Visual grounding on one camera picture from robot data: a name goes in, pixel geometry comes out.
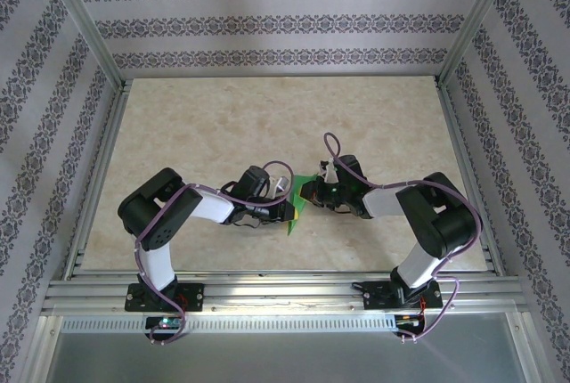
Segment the left controller board green light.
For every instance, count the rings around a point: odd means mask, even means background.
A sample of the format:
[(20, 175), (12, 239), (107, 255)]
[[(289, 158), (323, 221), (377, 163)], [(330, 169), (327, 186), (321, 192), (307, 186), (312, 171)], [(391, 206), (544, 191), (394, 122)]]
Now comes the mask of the left controller board green light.
[(179, 330), (182, 320), (178, 317), (147, 317), (145, 322), (146, 330)]

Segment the aluminium rail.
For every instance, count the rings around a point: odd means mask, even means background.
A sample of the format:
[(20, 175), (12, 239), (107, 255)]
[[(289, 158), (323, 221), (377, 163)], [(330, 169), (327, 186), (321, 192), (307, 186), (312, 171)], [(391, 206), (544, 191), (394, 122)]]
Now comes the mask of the aluminium rail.
[(126, 102), (133, 84), (132, 79), (128, 79), (122, 86), (109, 108), (109, 114), (102, 127), (101, 141), (94, 156), (93, 168), (90, 170), (88, 183), (86, 185), (85, 197), (79, 209), (79, 215), (75, 231), (73, 232), (68, 255), (64, 260), (65, 266), (62, 268), (61, 280), (70, 281), (76, 268), (77, 258), (80, 252), (85, 249), (90, 231), (92, 230), (96, 209), (102, 193), (104, 179), (108, 170), (111, 155), (118, 137), (120, 124), (126, 108)]
[(506, 271), (501, 260), (500, 251), (496, 244), (492, 225), (485, 210), (485, 204), (483, 202), (482, 195), (476, 182), (476, 174), (471, 166), (468, 147), (462, 136), (460, 124), (453, 110), (449, 94), (443, 86), (439, 85), (437, 78), (435, 78), (435, 82), (437, 95), (441, 103), (445, 123), (449, 131), (452, 147), (458, 162), (460, 175), (466, 191), (466, 197), (469, 199), (470, 203), (475, 207), (476, 211), (481, 217), (483, 226), (479, 243), (484, 253), (485, 260), (487, 261), (487, 267), (496, 276), (502, 277), (506, 274)]

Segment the aluminium right side rail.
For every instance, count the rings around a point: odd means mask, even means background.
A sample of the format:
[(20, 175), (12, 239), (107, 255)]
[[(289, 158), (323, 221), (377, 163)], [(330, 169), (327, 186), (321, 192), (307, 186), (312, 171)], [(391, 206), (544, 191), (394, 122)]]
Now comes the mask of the aluminium right side rail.
[(487, 261), (487, 267), (496, 276), (502, 277), (506, 274), (506, 271), (501, 260), (500, 251), (496, 244), (492, 225), (485, 210), (485, 204), (483, 202), (482, 195), (476, 182), (476, 174), (471, 166), (468, 147), (462, 136), (460, 124), (453, 110), (449, 94), (443, 86), (439, 85), (437, 78), (435, 78), (435, 82), (437, 95), (441, 103), (445, 123), (449, 131), (452, 147), (458, 162), (460, 175), (466, 191), (466, 197), (469, 199), (470, 203), (475, 207), (476, 211), (481, 217), (483, 226), (479, 243), (484, 253), (485, 260)]

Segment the green paper sheet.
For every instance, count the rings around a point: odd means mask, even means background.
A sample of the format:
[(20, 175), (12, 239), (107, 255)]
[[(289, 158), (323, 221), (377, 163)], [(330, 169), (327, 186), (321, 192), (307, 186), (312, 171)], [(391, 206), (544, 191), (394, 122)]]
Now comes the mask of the green paper sheet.
[(292, 187), (291, 187), (290, 195), (289, 195), (289, 202), (295, 208), (295, 218), (293, 220), (289, 221), (288, 235), (292, 234), (293, 230), (295, 229), (295, 227), (297, 225), (298, 219), (299, 219), (302, 211), (304, 210), (305, 205), (308, 203), (307, 200), (304, 200), (300, 196), (302, 186), (306, 183), (310, 183), (312, 181), (315, 181), (316, 177), (317, 177), (317, 174), (294, 175), (294, 177), (293, 177)]

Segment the aluminium rail beam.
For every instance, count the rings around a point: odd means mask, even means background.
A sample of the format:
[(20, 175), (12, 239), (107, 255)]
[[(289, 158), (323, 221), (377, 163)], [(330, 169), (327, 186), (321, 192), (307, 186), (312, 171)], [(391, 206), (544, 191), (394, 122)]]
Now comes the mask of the aluminium rail beam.
[[(453, 288), (452, 278), (460, 280)], [(357, 281), (385, 281), (385, 273), (184, 273), (183, 282), (201, 283), (204, 314), (358, 314), (362, 294)], [(50, 315), (121, 315), (133, 273), (79, 274), (51, 281), (40, 313)], [(494, 273), (446, 273), (441, 296), (452, 314), (526, 312), (529, 305), (517, 277)]]

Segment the aluminium left corner post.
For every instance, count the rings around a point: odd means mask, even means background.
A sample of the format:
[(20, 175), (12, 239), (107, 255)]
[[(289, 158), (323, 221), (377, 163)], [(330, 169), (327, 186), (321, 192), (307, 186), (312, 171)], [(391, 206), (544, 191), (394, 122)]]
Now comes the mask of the aluminium left corner post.
[(105, 44), (102, 34), (96, 27), (95, 22), (86, 9), (83, 0), (62, 0), (79, 32), (86, 40), (94, 57), (101, 66), (107, 79), (111, 82), (115, 91), (121, 90), (126, 82), (121, 75), (117, 63), (114, 61), (108, 46)]

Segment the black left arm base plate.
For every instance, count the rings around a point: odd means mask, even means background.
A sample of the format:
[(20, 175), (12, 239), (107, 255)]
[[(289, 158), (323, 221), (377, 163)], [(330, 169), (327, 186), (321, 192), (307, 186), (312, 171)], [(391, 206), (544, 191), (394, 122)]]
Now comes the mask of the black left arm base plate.
[[(171, 283), (161, 291), (164, 297), (175, 302), (185, 312), (201, 312), (204, 285), (199, 283)], [(127, 312), (174, 312), (175, 308), (149, 289), (144, 283), (128, 286), (125, 300)]]

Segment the aluminium corner post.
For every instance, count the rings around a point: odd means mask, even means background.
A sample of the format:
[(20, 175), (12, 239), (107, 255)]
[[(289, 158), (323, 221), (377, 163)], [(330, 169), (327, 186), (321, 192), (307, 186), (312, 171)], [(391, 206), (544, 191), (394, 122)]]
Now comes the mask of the aluminium corner post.
[(457, 38), (444, 59), (442, 68), (436, 75), (436, 84), (440, 89), (443, 89), (449, 83), (453, 72), (460, 64), (461, 58), (482, 25), (492, 3), (493, 0), (475, 0), (473, 3), (460, 28)]
[(86, 9), (83, 0), (62, 0), (79, 32), (86, 40), (94, 57), (101, 66), (107, 79), (111, 82), (115, 91), (121, 90), (126, 82), (121, 75), (117, 63), (114, 61), (108, 46), (105, 44), (102, 34), (96, 27), (95, 22)]

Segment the aluminium right corner post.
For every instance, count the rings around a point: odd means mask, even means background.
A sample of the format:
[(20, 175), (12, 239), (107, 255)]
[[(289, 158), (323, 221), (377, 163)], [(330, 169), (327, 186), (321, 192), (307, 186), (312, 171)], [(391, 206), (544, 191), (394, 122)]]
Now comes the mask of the aluminium right corner post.
[(473, 3), (460, 28), (457, 38), (444, 59), (442, 68), (436, 75), (436, 84), (440, 89), (443, 89), (449, 83), (453, 72), (460, 64), (461, 58), (482, 25), (492, 3), (493, 0), (475, 0)]

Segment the aluminium left side rail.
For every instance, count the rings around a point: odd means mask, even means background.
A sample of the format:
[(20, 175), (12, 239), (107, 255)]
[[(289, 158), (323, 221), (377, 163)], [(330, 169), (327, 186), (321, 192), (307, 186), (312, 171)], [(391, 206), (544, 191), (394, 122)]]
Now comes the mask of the aluminium left side rail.
[(90, 170), (88, 183), (86, 185), (85, 197), (79, 209), (79, 215), (75, 231), (73, 232), (68, 255), (64, 260), (65, 266), (62, 268), (61, 280), (70, 281), (76, 268), (77, 258), (80, 252), (85, 249), (90, 231), (92, 230), (96, 209), (102, 193), (104, 179), (108, 170), (111, 155), (118, 137), (120, 124), (126, 108), (126, 102), (133, 84), (132, 79), (128, 79), (122, 86), (109, 108), (109, 114), (102, 127), (101, 141), (94, 156), (93, 168)]

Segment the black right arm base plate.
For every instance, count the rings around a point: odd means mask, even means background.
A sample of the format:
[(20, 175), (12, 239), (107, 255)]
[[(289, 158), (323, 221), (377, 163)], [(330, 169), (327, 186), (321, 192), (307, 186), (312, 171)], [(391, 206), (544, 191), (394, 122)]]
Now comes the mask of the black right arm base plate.
[(389, 281), (354, 282), (353, 289), (362, 294), (365, 310), (403, 310), (426, 308), (442, 308), (443, 300), (440, 287), (431, 281), (417, 289), (394, 289)]

